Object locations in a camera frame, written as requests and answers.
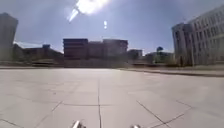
window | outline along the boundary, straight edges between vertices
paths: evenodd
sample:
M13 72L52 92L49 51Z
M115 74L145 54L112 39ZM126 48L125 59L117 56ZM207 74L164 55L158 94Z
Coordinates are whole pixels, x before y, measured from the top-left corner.
M196 51L196 47L195 47L195 44L193 45L193 50L194 50L194 52Z
M209 21L208 21L208 18L206 18L206 26L208 26L208 24L209 24Z
M212 46L213 46L213 45L212 45L212 40L210 40L210 45L209 45L209 46L210 46L210 48L212 48Z
M201 25L200 25L200 22L198 22L198 28L199 28L199 29L201 29Z
M211 37L210 29L207 29L208 37Z
M211 34L212 34L212 36L215 36L214 28L213 27L211 28Z
M197 30L198 28L197 28L197 24L196 23L194 23L194 28L195 28L195 30Z
M215 29L215 34L219 35L219 28L218 28L218 26L216 26L214 29Z
M205 47L208 49L209 46L208 46L208 41L205 42Z
M201 52L201 43L198 43L198 51Z
M201 20L201 26L205 27L204 20Z
M191 40L192 40L192 43L194 43L194 36L193 36L193 34L191 35Z
M202 40L202 38L203 38L202 32L200 32L199 35L200 35L200 40Z
M219 20L219 13L216 13L216 14L215 14L215 19L216 19L217 22L220 21L220 20Z
M197 32L196 34L197 34L197 41L199 41L199 33Z
M201 45L202 45L202 50L205 50L205 44L204 44L204 42L202 42Z
M206 30L204 30L204 37L207 38Z

stone tile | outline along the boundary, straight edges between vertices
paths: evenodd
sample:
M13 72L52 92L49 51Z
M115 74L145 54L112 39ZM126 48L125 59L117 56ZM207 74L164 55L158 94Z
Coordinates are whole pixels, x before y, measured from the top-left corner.
M14 88L14 90L11 90L10 94L33 101L56 103L61 102L64 98L66 98L66 96L68 96L68 93L65 92L34 90L25 88Z
M139 105L102 106L101 118L103 128L129 128L132 125L153 127L162 124L156 117Z
M74 92L74 90L77 88L77 85L60 85L56 86L51 91L59 91L59 92Z
M70 128L77 120L87 128L100 128L98 107L59 105L37 128Z
M129 93L162 121L170 121L190 109L173 100L165 99L149 91Z
M98 105L98 94L92 92L75 92L69 95L63 104L70 105Z
M198 109L202 109L224 119L224 90L215 86L203 86L195 88L194 93L190 93L180 101Z
M100 105L129 105L136 103L128 94L122 91L100 91Z
M153 127L153 128L169 128L169 127L167 125L160 125L160 126Z
M27 101L2 111L1 118L24 128L33 128L50 114L56 105Z
M18 103L25 102L26 100L17 98L15 96L0 94L0 113L1 111L12 107Z
M21 128L20 126L16 126L15 124L10 124L6 121L0 121L0 128Z
M224 120L201 111L191 110L168 125L171 128L223 128Z
M98 92L98 85L96 83L87 83L84 84L83 83L81 85L79 85L75 92Z

tile grout line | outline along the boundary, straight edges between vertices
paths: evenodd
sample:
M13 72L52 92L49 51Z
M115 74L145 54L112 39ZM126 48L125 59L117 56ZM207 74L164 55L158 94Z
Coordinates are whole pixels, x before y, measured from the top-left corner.
M141 104L138 100L136 100L136 102L142 106L146 111L148 111L149 113L151 113L154 117L156 117L159 121L161 121L164 125L166 125L168 128L170 128L166 122L164 122L163 120L161 120L157 115L155 115L152 111L150 111L148 108L146 108L143 104Z
M6 122L6 123L9 123L9 124L11 124L11 125L13 125L13 126L16 126L16 127L19 127L19 128L24 128L24 127L19 126L19 125L15 124L15 123L9 122L8 120L5 120L5 119L0 119L0 121L4 121L4 122Z
M34 128L37 128L47 117L49 117L52 113L53 113L53 111L60 105L60 104L62 104L63 103L63 101L64 101L64 99L62 99L51 111L50 111L50 113L48 113L43 119L41 119L40 120L40 122L34 127Z

gray building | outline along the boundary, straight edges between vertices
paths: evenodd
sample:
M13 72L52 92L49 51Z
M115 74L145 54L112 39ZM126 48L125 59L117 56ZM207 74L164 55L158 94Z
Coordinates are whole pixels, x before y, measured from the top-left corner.
M127 52L128 59L131 59L131 60L141 59L142 55L143 55L142 50L139 50L139 49L130 49Z
M101 41L89 41L88 58L102 59L105 57L105 45Z
M172 30L179 64L207 65L224 61L224 5Z
M107 57L116 57L123 55L127 52L128 41L118 39L104 39L105 55Z
M88 58L88 39L64 39L64 58L82 60Z
M7 13L0 14L0 61L11 61L18 20Z

lens flare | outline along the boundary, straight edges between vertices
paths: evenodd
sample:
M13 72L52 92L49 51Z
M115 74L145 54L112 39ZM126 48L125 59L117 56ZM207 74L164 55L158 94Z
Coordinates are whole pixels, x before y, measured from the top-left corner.
M79 14L79 12L76 9L73 9L72 13L67 18L68 21L71 22L78 14Z
M78 0L76 6L81 13L93 14L103 8L108 0Z
M104 24L104 29L107 29L107 21L104 21L103 24Z

